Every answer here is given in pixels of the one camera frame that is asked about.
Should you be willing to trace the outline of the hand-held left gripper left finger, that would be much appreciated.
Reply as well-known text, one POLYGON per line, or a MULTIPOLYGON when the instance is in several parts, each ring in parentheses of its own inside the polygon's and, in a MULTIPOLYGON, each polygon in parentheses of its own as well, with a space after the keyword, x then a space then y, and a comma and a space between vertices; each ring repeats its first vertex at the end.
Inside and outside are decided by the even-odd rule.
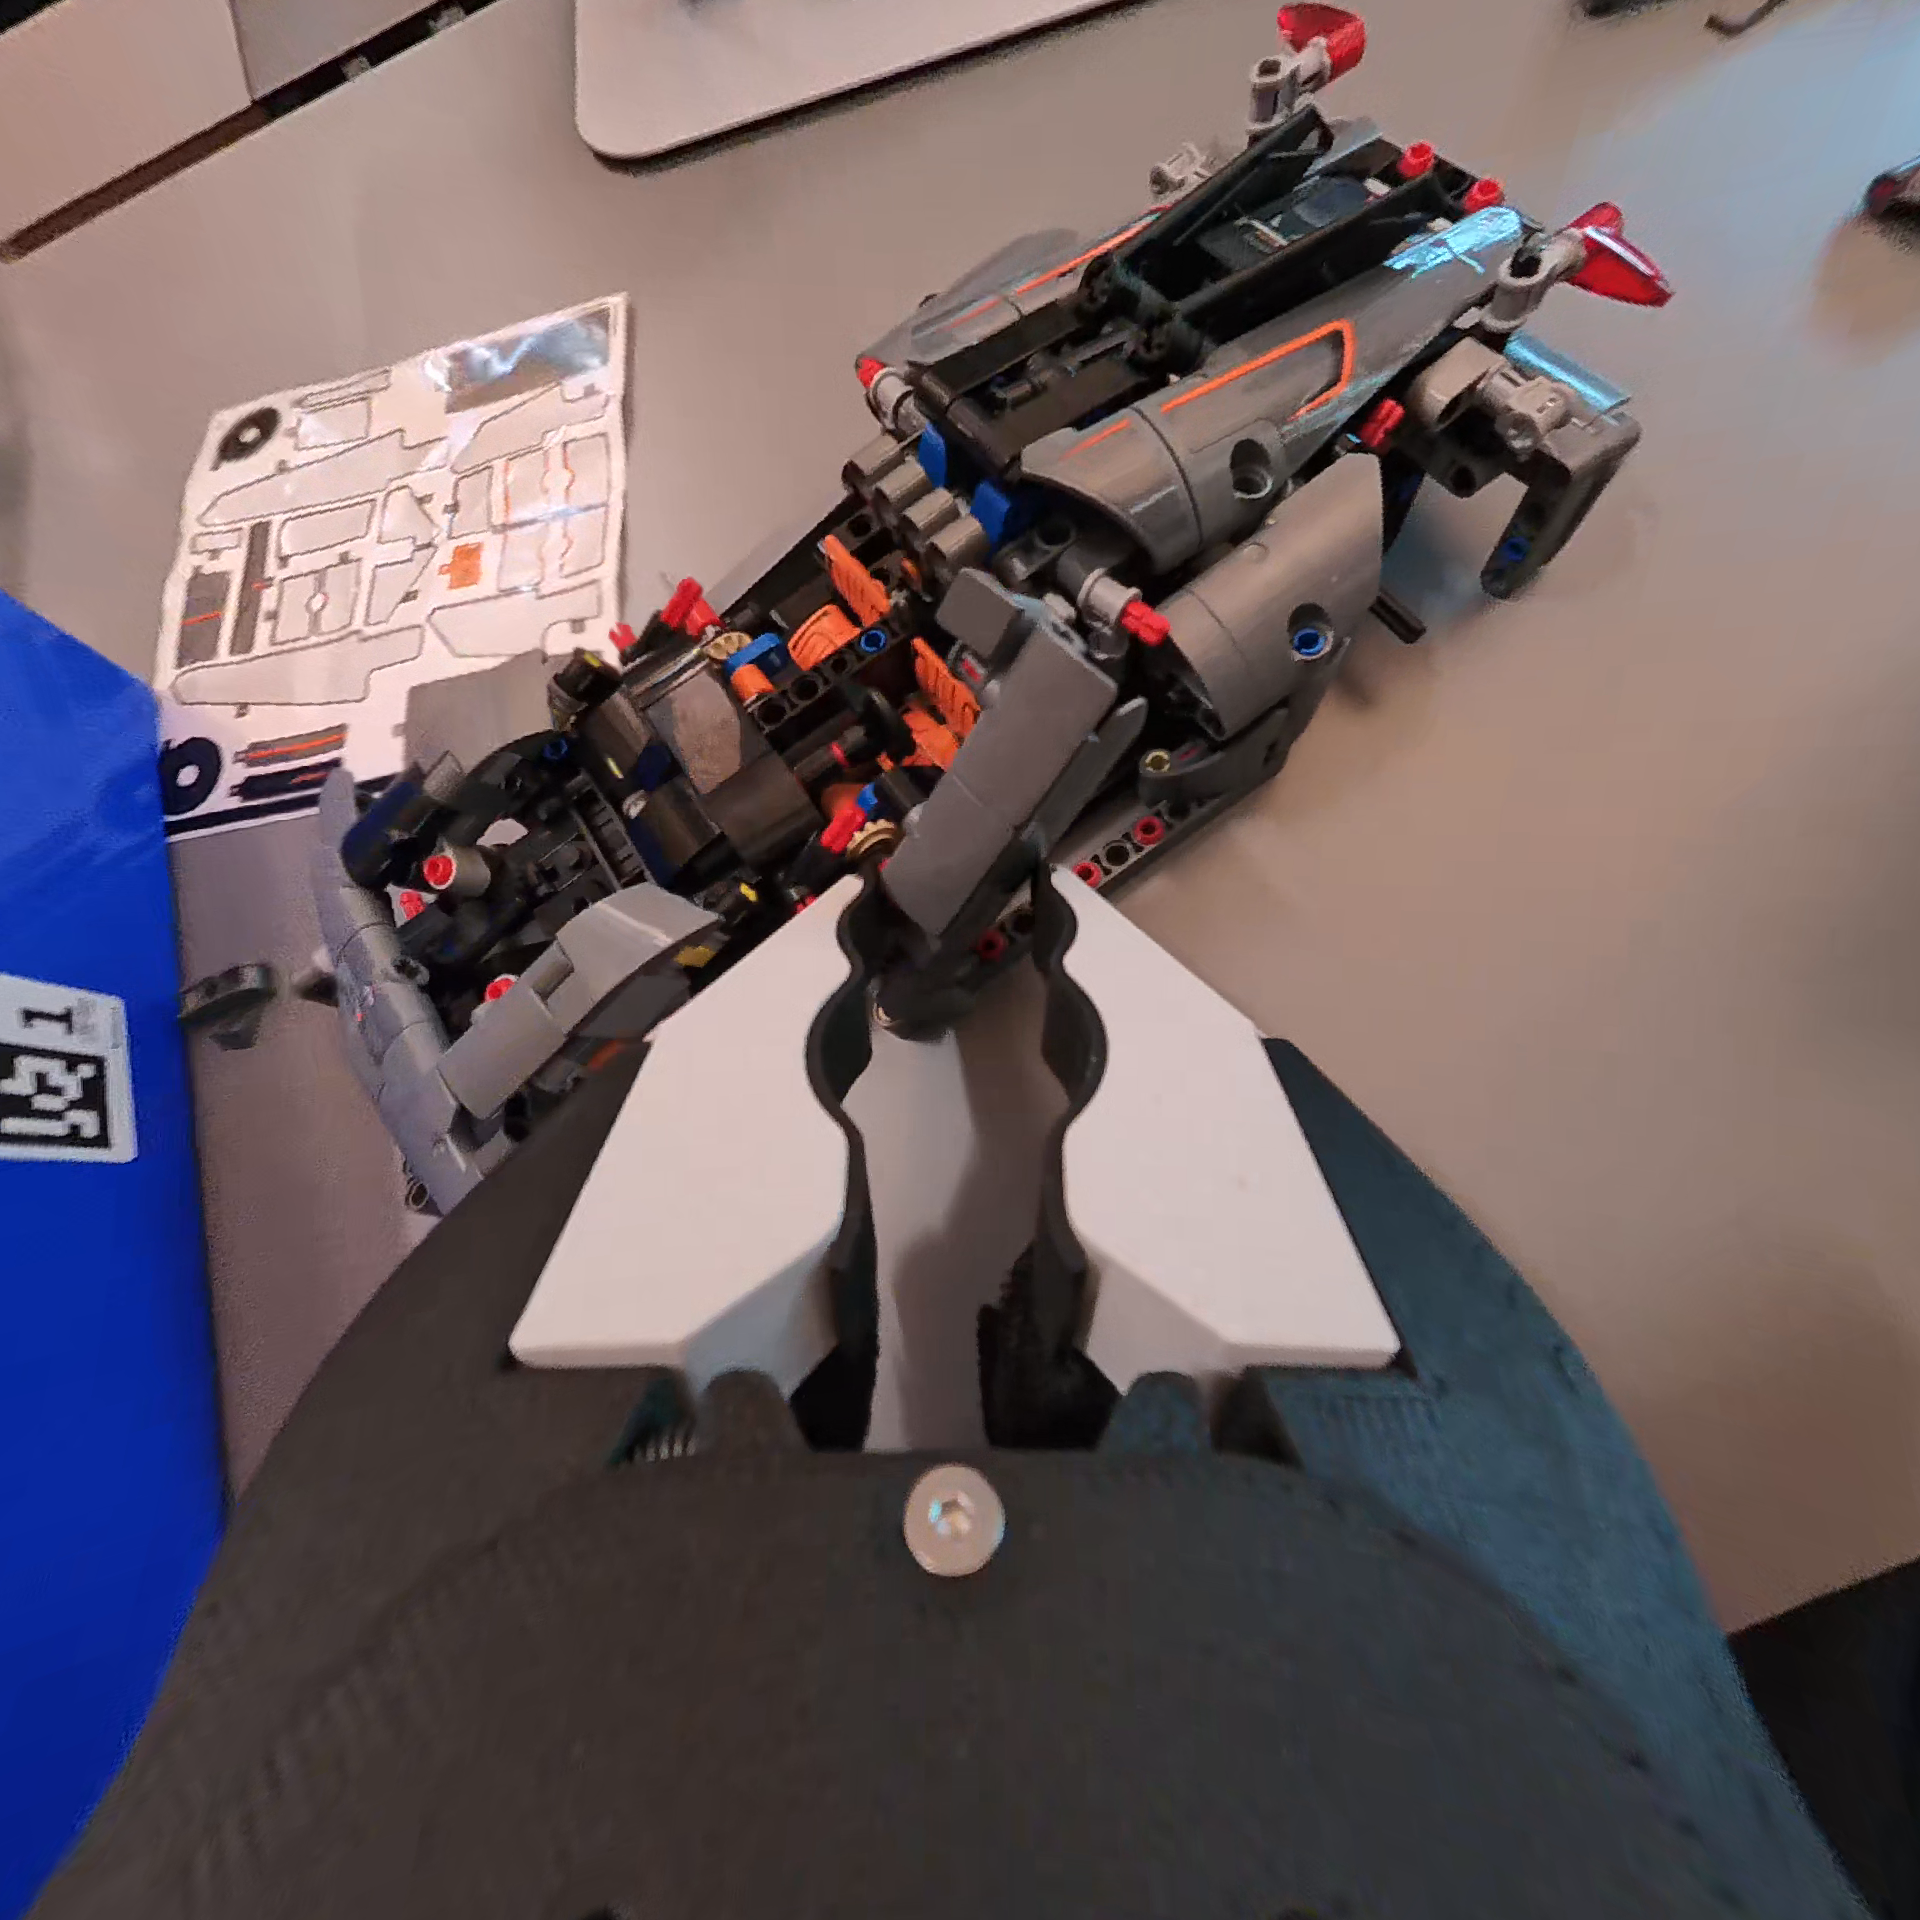
POLYGON ((512 1330, 532 1372, 765 1372, 799 1440, 869 1440, 874 1217, 848 1117, 869 1076, 874 883, 842 879, 654 1029, 512 1330))

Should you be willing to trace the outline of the dark lego beam piece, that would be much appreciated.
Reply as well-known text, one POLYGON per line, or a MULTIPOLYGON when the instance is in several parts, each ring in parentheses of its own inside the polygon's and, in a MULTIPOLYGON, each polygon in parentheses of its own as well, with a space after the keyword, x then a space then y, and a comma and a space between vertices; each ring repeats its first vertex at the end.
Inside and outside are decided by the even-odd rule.
POLYGON ((217 1053, 256 1053, 262 1015, 277 1008, 277 969, 217 969, 181 990, 181 1035, 209 1035, 217 1053))

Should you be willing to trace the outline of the blue plastic bin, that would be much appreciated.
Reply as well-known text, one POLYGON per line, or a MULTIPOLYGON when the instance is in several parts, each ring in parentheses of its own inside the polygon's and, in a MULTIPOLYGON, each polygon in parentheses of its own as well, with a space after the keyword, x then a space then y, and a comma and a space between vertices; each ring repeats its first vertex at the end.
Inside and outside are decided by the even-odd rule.
POLYGON ((226 1541, 158 700, 0 607, 0 1859, 49 1872, 226 1541))

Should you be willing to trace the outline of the white sticker sheet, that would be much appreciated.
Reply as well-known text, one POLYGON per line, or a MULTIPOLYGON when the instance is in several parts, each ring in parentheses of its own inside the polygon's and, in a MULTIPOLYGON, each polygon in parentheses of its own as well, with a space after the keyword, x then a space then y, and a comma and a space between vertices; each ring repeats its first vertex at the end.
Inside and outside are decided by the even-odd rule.
POLYGON ((158 599, 164 841, 398 777, 404 700, 626 612, 633 295, 226 408, 158 599))

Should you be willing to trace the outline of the white metal stand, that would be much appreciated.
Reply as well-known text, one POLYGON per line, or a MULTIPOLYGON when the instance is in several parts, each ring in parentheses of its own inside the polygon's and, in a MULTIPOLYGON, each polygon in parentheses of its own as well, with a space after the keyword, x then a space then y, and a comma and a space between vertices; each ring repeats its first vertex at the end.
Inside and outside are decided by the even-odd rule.
POLYGON ((677 159, 1082 16, 1104 0, 577 0, 577 134, 677 159))

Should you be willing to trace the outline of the grey black lego car model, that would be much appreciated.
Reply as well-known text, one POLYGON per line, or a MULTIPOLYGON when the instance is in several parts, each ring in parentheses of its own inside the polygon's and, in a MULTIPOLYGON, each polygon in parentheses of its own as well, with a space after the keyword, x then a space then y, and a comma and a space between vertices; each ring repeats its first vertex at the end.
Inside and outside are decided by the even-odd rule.
POLYGON ((1424 480, 1523 502, 1518 599, 1644 419, 1538 346, 1547 295, 1666 309, 1617 204, 1532 215, 1474 167, 1338 121, 1363 16, 1283 11, 1246 144, 1187 144, 1104 239, 1019 235, 865 357, 874 446, 740 595, 421 680, 382 792, 322 787, 313 919, 404 1198, 453 1217, 599 1053, 647 1046, 824 883, 874 879, 978 727, 958 570, 1082 632, 1142 595, 1142 739, 1050 859, 1108 883, 1283 772, 1424 480))

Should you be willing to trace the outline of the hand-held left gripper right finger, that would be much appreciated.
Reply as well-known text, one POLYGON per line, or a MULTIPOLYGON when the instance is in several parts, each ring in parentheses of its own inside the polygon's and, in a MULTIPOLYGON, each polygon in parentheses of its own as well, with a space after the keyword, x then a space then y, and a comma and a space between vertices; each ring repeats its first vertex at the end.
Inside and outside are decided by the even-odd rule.
POLYGON ((1038 958, 1089 1046, 1055 1076, 1055 1198, 1096 1381, 1178 1372, 1214 1408, 1271 1365, 1384 1372, 1405 1333, 1271 1035, 1072 872, 1040 872, 1038 958))

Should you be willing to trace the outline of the grey lego door panel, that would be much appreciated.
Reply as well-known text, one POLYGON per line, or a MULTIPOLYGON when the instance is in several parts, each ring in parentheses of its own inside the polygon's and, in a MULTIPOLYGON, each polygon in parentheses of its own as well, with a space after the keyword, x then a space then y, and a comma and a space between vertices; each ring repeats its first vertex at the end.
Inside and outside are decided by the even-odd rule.
POLYGON ((978 942, 1142 739, 1145 700, 1126 700, 1126 677, 1163 646, 1163 612, 1142 595, 1119 599, 1119 619, 1082 632, 1055 599, 989 570, 947 584, 940 632, 954 637, 947 667, 978 667, 958 680, 978 689, 978 727, 874 859, 889 914, 874 1015, 897 1035, 940 1035, 970 1015, 978 942))

